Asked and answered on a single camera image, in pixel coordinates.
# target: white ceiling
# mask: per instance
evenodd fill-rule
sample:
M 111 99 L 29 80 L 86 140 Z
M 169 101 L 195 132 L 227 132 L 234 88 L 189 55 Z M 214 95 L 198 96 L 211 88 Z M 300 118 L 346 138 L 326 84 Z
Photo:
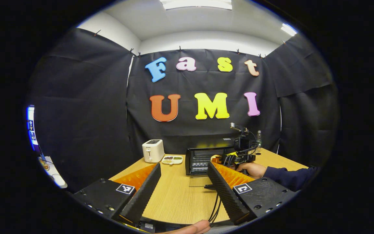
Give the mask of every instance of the white ceiling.
M 249 0 L 232 0 L 232 10 L 186 7 L 165 10 L 159 0 L 125 0 L 103 12 L 116 18 L 141 41 L 184 31 L 226 31 L 259 37 L 278 45 L 291 36 L 283 20 Z

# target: water bottle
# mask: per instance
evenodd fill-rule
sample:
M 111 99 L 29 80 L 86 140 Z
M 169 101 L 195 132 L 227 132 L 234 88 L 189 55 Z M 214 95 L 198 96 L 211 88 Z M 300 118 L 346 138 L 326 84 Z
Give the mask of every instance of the water bottle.
M 257 144 L 256 152 L 259 153 L 262 147 L 262 136 L 261 136 L 260 130 L 258 130 L 258 134 L 256 135 L 256 144 Z

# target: person's hand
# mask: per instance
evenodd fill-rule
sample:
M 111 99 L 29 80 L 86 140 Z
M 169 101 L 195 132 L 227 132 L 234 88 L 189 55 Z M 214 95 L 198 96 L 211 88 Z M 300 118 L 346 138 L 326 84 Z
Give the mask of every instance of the person's hand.
M 236 171 L 241 171 L 243 169 L 247 170 L 249 176 L 251 176 L 254 179 L 259 179 L 263 177 L 266 172 L 266 167 L 253 162 L 244 162 L 239 164 Z
M 200 220 L 193 225 L 180 228 L 174 231 L 160 232 L 160 234 L 202 234 L 210 230 L 210 223 L 207 220 Z

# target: white wall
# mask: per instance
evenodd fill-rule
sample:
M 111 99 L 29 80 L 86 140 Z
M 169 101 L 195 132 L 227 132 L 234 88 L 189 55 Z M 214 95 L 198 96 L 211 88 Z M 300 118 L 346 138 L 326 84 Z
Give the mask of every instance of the white wall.
M 98 35 L 106 37 L 127 50 L 138 54 L 141 41 L 127 27 L 105 12 L 99 12 L 83 21 L 77 28 L 82 28 L 94 33 L 101 30 Z
M 267 40 L 234 32 L 189 31 L 166 34 L 141 42 L 139 52 L 147 54 L 157 51 L 179 49 L 222 49 L 259 55 L 263 57 L 278 48 L 278 44 Z

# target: table surface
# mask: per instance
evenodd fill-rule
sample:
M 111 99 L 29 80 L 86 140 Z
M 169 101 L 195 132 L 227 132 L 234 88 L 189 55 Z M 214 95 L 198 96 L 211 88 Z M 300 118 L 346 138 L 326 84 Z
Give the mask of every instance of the table surface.
M 260 153 L 261 155 L 256 156 L 255 163 L 263 166 L 285 167 L 288 171 L 307 168 L 307 166 L 279 156 L 269 150 L 261 149 Z M 168 165 L 161 162 L 161 178 L 144 210 L 144 217 L 176 224 L 193 224 L 202 219 L 209 219 L 217 193 L 215 190 L 194 187 L 194 181 L 198 178 L 192 178 L 185 174 L 184 162 L 184 159 L 183 163 L 177 165 Z M 141 158 L 110 180 L 113 181 L 150 165 L 151 163 L 145 162 L 144 158 Z M 201 180 L 199 184 L 203 183 L 203 180 L 208 181 L 207 184 L 211 184 L 208 177 L 202 177 Z M 228 219 L 229 216 L 222 203 L 215 222 Z

